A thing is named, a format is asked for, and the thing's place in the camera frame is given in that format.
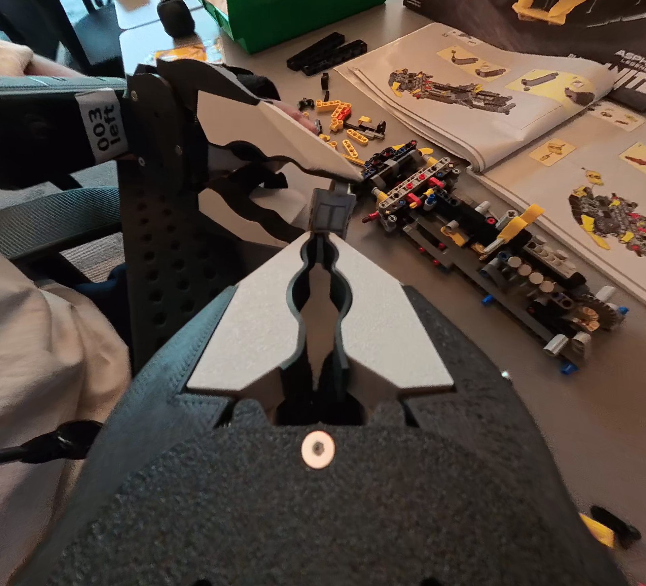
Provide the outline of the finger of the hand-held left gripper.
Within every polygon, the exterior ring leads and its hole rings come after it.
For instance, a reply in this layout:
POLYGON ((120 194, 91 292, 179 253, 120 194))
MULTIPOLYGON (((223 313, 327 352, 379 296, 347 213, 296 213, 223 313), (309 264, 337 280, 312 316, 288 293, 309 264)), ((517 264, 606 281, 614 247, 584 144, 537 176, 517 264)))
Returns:
POLYGON ((208 143, 242 160, 295 164, 316 177, 360 182, 360 173, 287 113, 273 82, 245 68, 185 58, 156 59, 156 71, 196 120, 208 143))
POLYGON ((265 246, 292 243, 303 233, 293 222, 307 200, 303 192, 290 188, 283 173, 287 164, 333 180, 333 154, 327 146, 268 156, 252 144, 209 145, 208 180, 198 193, 198 210, 242 241, 265 246))

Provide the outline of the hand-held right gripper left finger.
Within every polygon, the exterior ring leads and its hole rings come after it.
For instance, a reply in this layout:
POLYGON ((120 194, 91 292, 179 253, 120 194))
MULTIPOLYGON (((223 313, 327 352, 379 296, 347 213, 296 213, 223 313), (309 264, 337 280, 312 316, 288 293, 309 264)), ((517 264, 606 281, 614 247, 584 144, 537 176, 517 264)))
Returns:
POLYGON ((253 399, 274 422, 316 421, 302 316, 316 261, 317 237, 307 232, 236 285, 187 392, 253 399))

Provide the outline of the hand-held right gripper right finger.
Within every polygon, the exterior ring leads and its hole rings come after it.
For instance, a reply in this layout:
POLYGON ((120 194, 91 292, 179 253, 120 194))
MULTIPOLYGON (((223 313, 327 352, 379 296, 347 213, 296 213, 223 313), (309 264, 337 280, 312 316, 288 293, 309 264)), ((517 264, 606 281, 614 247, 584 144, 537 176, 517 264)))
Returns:
POLYGON ((329 389, 364 415, 382 404, 454 390, 455 381, 403 284, 330 233, 321 238, 338 316, 329 389))

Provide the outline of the grey lego panel piece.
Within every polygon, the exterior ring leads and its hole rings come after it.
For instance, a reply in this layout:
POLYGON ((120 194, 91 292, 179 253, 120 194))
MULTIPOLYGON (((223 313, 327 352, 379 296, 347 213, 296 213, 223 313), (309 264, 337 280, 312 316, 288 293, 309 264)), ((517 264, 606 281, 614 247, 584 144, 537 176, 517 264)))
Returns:
POLYGON ((345 240, 357 197, 350 184, 336 183, 311 195, 308 230, 315 234, 334 234, 345 240))

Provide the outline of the lego car chassis model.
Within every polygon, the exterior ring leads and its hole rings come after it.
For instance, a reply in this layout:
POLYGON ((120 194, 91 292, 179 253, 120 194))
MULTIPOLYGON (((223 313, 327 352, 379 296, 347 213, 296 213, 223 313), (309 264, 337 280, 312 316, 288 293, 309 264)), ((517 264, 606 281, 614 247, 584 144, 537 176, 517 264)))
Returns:
POLYGON ((456 192, 463 168, 457 159, 436 158, 417 141, 387 147, 360 160, 362 180, 375 196, 363 223, 414 242, 434 267, 456 270, 522 324, 562 361, 561 372, 578 369, 601 332, 617 329, 628 309, 613 303, 616 289, 593 292, 568 254, 550 247, 532 230, 544 210, 496 216, 489 202, 474 204, 456 192))

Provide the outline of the pile of yellow lego pieces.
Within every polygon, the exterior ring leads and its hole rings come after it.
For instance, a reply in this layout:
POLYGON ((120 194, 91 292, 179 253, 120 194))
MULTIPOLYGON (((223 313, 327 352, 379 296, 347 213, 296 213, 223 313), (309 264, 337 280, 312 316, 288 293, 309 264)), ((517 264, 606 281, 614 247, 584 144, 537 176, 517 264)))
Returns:
POLYGON ((309 116, 309 111, 329 114, 329 133, 324 133, 319 120, 315 121, 319 138, 332 149, 338 151, 347 161, 357 166, 365 167, 367 161, 361 158, 356 146, 367 146, 372 140, 385 138, 385 121, 375 124, 370 117, 362 115, 355 124, 352 124, 350 122, 352 111, 350 103, 303 98, 298 102, 297 108, 304 116, 309 116))

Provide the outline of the black lego beams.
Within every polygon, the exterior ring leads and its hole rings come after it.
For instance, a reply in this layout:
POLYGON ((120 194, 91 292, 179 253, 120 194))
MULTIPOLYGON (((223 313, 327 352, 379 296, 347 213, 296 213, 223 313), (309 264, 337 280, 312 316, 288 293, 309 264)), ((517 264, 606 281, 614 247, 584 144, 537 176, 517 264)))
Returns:
POLYGON ((367 49, 365 41, 346 42, 343 34, 334 32, 288 58, 286 65, 291 71, 314 76, 366 54, 367 49))

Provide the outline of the open lego instruction booklet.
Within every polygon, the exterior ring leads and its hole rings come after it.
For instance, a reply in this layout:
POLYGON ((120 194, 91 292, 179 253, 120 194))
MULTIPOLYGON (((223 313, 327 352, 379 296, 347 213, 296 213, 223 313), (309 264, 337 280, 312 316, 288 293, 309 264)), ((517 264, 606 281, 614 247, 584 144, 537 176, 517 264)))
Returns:
POLYGON ((432 23, 336 71, 645 302, 645 111, 610 97, 610 69, 432 23))

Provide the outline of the yellow and black lego piece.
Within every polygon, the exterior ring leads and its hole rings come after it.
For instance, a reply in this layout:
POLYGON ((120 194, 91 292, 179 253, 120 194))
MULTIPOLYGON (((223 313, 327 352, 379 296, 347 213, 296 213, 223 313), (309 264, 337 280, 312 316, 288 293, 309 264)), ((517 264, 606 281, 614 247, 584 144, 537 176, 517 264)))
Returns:
POLYGON ((634 525, 601 506, 593 505, 589 515, 580 512, 579 517, 593 537, 612 550, 626 550, 642 540, 634 525))

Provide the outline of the person's left hand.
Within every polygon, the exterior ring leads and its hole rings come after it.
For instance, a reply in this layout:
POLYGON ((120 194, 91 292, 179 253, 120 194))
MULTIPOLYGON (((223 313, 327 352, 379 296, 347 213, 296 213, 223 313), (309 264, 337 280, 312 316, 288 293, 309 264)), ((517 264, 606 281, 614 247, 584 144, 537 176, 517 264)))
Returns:
POLYGON ((320 131, 317 128, 315 122, 313 122, 308 116, 299 111, 298 109, 292 109, 289 111, 288 115, 297 121, 305 129, 309 130, 314 136, 319 137, 320 131))

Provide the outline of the black perforated chair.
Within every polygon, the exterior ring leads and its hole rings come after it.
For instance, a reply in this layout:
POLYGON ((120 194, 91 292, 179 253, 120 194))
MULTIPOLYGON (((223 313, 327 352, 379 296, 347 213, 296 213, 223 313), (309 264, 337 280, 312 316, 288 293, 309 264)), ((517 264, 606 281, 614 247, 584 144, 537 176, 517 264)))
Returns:
POLYGON ((77 187, 1 209, 1 254, 33 281, 78 290, 102 310, 140 373, 168 341, 247 271, 239 242, 133 161, 118 187, 77 187), (63 251, 123 235, 125 264, 93 283, 63 251))

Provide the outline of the black round object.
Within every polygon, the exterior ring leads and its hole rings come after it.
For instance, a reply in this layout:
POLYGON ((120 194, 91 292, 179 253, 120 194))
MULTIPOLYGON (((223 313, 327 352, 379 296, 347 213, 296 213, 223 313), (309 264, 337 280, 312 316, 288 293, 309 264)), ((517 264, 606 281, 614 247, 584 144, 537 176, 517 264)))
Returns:
POLYGON ((184 0, 160 0, 156 9, 164 31, 172 39, 194 35, 195 21, 184 0))

